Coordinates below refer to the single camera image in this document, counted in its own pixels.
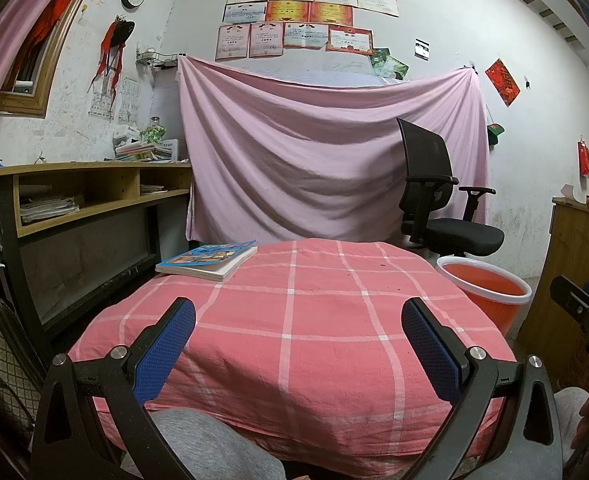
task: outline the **window frame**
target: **window frame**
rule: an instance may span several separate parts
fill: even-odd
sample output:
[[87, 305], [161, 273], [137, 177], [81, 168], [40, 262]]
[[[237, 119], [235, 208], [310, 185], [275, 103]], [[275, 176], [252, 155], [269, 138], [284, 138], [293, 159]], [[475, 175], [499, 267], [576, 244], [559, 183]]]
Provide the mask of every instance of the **window frame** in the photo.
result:
[[33, 94], [20, 94], [0, 91], [0, 115], [45, 118], [54, 72], [63, 50], [63, 43], [68, 36], [74, 17], [83, 0], [71, 0], [63, 11], [55, 28], [50, 34], [46, 50], [39, 66], [39, 74]]

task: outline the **blue pad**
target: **blue pad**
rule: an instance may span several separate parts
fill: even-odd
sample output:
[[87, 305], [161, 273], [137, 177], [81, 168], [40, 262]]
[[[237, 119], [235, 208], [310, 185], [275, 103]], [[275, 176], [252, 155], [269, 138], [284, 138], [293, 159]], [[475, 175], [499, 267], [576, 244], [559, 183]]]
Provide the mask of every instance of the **blue pad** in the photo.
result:
[[462, 369], [415, 301], [421, 300], [413, 298], [403, 305], [401, 326], [437, 397], [456, 404], [463, 392]]
[[183, 300], [136, 366], [133, 393], [141, 406], [156, 399], [196, 324], [194, 304]]

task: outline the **black mesh chair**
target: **black mesh chair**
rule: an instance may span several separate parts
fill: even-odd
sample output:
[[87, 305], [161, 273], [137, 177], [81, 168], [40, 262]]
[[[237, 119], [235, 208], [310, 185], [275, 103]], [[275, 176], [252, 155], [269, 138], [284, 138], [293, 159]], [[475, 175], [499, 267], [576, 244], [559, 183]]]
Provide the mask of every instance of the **black mesh chair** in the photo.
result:
[[445, 254], [470, 253], [488, 256], [497, 251], [504, 239], [503, 231], [473, 222], [479, 197], [497, 194], [489, 187], [460, 187], [468, 193], [463, 219], [428, 219], [431, 211], [446, 207], [459, 181], [453, 177], [446, 143], [441, 136], [416, 124], [397, 119], [406, 153], [406, 189], [399, 208], [403, 211], [401, 232], [411, 242]]

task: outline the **hand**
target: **hand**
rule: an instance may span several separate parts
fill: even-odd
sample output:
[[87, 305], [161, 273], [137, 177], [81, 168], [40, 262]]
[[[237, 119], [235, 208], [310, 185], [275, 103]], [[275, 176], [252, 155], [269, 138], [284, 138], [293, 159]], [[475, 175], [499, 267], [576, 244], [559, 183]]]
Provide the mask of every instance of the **hand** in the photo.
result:
[[582, 419], [577, 425], [577, 435], [572, 441], [571, 449], [577, 449], [584, 439], [589, 435], [589, 397], [579, 410]]

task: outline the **chair seat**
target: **chair seat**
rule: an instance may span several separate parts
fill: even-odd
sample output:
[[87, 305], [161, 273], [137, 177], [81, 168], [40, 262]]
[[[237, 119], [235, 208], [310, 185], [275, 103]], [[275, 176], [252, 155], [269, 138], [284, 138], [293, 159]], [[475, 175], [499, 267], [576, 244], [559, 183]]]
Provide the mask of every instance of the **chair seat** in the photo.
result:
[[[403, 222], [401, 232], [410, 235], [412, 221]], [[426, 247], [435, 253], [489, 256], [501, 247], [504, 234], [501, 229], [485, 224], [457, 218], [435, 218], [428, 220], [423, 239]]]

